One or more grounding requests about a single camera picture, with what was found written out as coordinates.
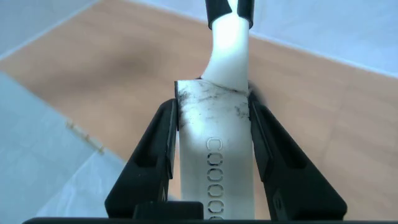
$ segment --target black scuff mark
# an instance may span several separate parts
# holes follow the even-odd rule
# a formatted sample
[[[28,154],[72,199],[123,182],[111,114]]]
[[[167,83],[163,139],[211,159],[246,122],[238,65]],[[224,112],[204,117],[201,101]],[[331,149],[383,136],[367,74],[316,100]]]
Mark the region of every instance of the black scuff mark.
[[[236,110],[236,115],[240,118],[247,118],[249,119],[249,111],[247,110],[249,108],[248,103],[244,102],[241,103],[239,106],[235,106]]]

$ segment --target wooden floor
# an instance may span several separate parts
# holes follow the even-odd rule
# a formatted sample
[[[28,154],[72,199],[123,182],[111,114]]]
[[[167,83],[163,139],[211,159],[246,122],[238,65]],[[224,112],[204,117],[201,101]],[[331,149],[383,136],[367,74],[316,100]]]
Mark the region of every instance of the wooden floor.
[[[0,69],[127,159],[174,81],[199,77],[210,53],[202,23],[103,1]],[[398,219],[398,80],[256,39],[249,60],[271,111],[348,203],[346,219]],[[268,218],[258,178],[256,194]]]

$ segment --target light blue wall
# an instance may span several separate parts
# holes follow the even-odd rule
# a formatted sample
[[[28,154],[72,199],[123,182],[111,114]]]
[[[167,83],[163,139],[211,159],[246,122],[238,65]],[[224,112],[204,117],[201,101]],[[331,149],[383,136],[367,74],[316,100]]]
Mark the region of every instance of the light blue wall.
[[[205,0],[132,1],[206,20]],[[251,33],[398,77],[397,13],[396,0],[256,0]]]
[[[0,59],[96,0],[0,0]]]

